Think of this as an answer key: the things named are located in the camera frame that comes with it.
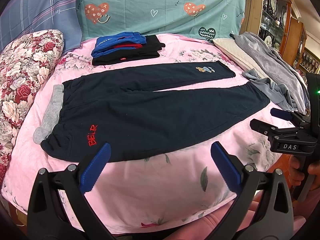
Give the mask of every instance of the red embroidered text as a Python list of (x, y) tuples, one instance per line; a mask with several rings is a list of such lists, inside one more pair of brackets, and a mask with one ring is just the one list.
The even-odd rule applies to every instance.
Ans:
[(88, 144), (89, 144), (90, 147), (95, 145), (95, 144), (97, 144), (96, 139), (94, 137), (94, 135), (96, 133), (96, 130), (97, 130), (97, 125), (91, 125), (90, 132), (87, 135)]

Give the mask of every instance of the hand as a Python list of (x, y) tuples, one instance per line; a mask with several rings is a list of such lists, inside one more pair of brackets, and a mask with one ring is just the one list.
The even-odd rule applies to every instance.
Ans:
[[(301, 171), (298, 171), (300, 168), (299, 160), (293, 155), (289, 159), (289, 181), (292, 186), (299, 186), (301, 181), (304, 179), (304, 174)], [(310, 175), (316, 175), (316, 178), (311, 185), (310, 190), (314, 190), (320, 187), (320, 162), (315, 162), (310, 164), (308, 167), (308, 173)]]

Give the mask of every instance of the stack of folded clothes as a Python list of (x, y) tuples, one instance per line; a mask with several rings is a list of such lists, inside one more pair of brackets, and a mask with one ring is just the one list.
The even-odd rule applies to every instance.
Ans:
[(92, 65), (111, 65), (125, 61), (159, 57), (158, 50), (165, 47), (156, 35), (142, 36), (138, 32), (123, 32), (97, 39)]

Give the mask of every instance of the ceiling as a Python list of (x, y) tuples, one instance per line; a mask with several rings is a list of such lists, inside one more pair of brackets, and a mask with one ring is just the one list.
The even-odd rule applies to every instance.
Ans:
[(300, 14), (301, 22), (304, 23), (306, 31), (320, 40), (320, 16), (313, 7), (310, 0), (294, 0)]

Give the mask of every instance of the metal screw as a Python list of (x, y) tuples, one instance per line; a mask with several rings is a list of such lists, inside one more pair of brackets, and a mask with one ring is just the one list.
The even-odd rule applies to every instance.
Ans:
[(40, 175), (45, 174), (45, 168), (41, 168), (41, 169), (39, 169), (38, 173), (39, 173)]
[(68, 166), (68, 171), (74, 171), (76, 168), (77, 168), (77, 165), (75, 165), (75, 164), (70, 164), (70, 165)]
[(279, 169), (279, 168), (277, 168), (277, 169), (276, 169), (276, 174), (278, 174), (278, 175), (282, 175), (282, 173), (283, 173), (283, 172), (282, 172), (282, 170), (281, 170), (281, 169)]
[(251, 165), (246, 165), (244, 168), (248, 172), (254, 171), (254, 168)]

